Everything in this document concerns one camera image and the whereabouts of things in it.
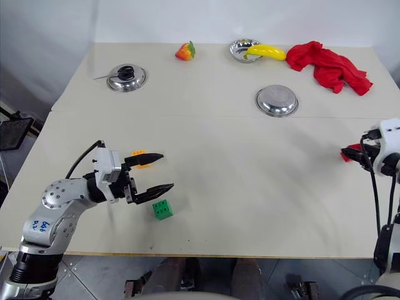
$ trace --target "black cable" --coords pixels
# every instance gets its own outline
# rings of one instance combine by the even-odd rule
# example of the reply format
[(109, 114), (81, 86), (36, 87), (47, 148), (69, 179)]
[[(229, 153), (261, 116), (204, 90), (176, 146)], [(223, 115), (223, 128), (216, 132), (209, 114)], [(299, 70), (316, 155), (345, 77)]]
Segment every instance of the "black cable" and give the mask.
[(373, 164), (369, 159), (367, 151), (365, 150), (364, 140), (367, 139), (367, 136), (362, 136), (360, 140), (360, 146), (362, 153), (364, 154), (365, 160), (367, 161), (369, 167), (369, 173), (371, 174), (372, 180), (372, 188), (374, 190), (374, 199), (375, 199), (375, 216), (376, 216), (376, 229), (377, 229), (377, 236), (381, 233), (381, 215), (379, 213), (379, 199), (378, 199), (378, 189), (376, 187), (376, 180), (375, 180), (375, 173), (373, 169)]
[(365, 294), (383, 294), (385, 296), (390, 297), (399, 297), (400, 291), (398, 289), (394, 289), (393, 287), (387, 286), (358, 286), (354, 289), (351, 289), (348, 292), (345, 292), (339, 300), (353, 300), (358, 296), (362, 296)]
[(90, 146), (85, 152), (82, 153), (81, 156), (78, 157), (78, 159), (76, 160), (76, 162), (74, 162), (74, 164), (72, 165), (72, 167), (70, 168), (70, 170), (67, 173), (67, 176), (65, 176), (66, 179), (69, 179), (73, 173), (73, 171), (75, 170), (76, 166), (81, 162), (81, 160), (88, 155), (88, 153), (90, 151), (92, 151), (94, 148), (98, 147), (98, 146), (102, 146), (104, 147), (104, 144), (102, 141), (98, 140), (96, 141), (92, 146)]
[(387, 216), (387, 225), (392, 223), (393, 197), (394, 197), (395, 187), (396, 187), (396, 175), (392, 176), (392, 186), (390, 188), (389, 215)]

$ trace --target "red towel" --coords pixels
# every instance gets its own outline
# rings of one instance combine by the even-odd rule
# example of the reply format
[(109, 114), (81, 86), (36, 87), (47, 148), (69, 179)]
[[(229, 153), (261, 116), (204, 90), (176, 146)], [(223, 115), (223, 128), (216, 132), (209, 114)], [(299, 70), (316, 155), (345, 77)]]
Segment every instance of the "red towel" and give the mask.
[(301, 71), (308, 64), (314, 64), (314, 77), (325, 88), (339, 93), (346, 81), (360, 96), (373, 85), (366, 76), (367, 72), (358, 70), (352, 62), (335, 52), (323, 49), (320, 42), (312, 41), (296, 45), (286, 55), (286, 61), (292, 69)]

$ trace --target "tiled floor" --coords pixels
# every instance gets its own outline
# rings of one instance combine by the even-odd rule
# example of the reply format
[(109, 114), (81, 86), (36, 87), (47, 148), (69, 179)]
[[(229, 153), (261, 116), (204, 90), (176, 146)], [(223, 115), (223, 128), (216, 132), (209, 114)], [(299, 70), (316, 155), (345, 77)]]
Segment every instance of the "tiled floor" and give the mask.
[[(154, 269), (163, 257), (64, 256), (55, 300), (120, 300), (124, 283)], [(234, 259), (200, 258), (205, 291), (229, 294)], [(370, 259), (258, 259), (266, 283), (266, 300), (293, 300), (289, 274), (319, 283), (321, 299), (337, 299), (355, 286), (371, 284), (378, 270)]]

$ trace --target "stainless steel bowl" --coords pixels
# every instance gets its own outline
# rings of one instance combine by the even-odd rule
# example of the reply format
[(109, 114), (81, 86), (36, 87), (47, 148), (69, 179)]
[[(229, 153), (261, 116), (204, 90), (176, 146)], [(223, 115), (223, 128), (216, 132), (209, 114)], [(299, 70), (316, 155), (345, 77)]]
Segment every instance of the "stainless steel bowl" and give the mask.
[(120, 64), (107, 77), (107, 85), (113, 91), (129, 92), (139, 89), (147, 80), (146, 71), (134, 64)]
[(290, 116), (299, 107), (296, 95), (286, 86), (267, 86), (256, 95), (257, 107), (272, 117)]
[(244, 53), (246, 52), (246, 50), (249, 47), (258, 45), (258, 44), (260, 44), (260, 42), (256, 41), (255, 39), (238, 39), (231, 43), (229, 50), (231, 51), (232, 56), (237, 61), (248, 64), (248, 63), (252, 63), (252, 62), (262, 58), (262, 56), (259, 56), (259, 55), (247, 55), (247, 59), (244, 58)]

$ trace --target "white wall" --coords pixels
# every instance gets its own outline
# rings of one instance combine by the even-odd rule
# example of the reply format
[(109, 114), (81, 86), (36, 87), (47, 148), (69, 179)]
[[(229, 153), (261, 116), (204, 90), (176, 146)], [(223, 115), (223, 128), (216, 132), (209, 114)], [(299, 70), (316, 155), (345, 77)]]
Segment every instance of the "white wall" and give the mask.
[(49, 104), (68, 84), (91, 37), (112, 43), (229, 43), (250, 37), (271, 44), (374, 46), (400, 81), (398, 0), (0, 0), (0, 5), (1, 66)]

